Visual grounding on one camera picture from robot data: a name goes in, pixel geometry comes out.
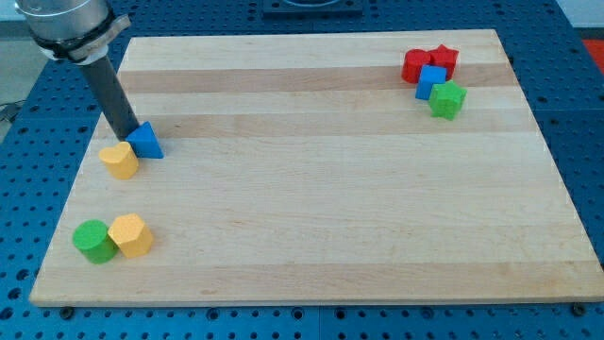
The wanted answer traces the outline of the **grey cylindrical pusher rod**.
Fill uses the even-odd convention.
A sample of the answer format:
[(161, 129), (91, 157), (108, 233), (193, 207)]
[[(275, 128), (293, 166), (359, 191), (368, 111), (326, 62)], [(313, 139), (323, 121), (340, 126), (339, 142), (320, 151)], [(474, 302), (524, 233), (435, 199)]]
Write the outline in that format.
[(124, 141), (140, 123), (128, 102), (110, 59), (105, 56), (79, 66), (109, 126), (119, 141)]

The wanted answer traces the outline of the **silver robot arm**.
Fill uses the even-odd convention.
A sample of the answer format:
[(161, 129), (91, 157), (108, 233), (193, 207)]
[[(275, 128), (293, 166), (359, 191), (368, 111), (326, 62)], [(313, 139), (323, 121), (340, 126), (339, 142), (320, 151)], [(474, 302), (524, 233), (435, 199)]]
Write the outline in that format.
[(29, 34), (46, 57), (77, 65), (120, 141), (140, 123), (109, 59), (109, 44), (130, 27), (107, 0), (16, 0)]

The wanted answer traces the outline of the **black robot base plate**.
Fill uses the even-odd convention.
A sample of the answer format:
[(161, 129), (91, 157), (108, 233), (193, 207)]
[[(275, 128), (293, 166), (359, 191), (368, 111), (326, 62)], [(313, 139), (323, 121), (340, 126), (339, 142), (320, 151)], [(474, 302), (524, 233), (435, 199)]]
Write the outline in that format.
[(264, 17), (331, 15), (363, 12), (364, 0), (261, 0)]

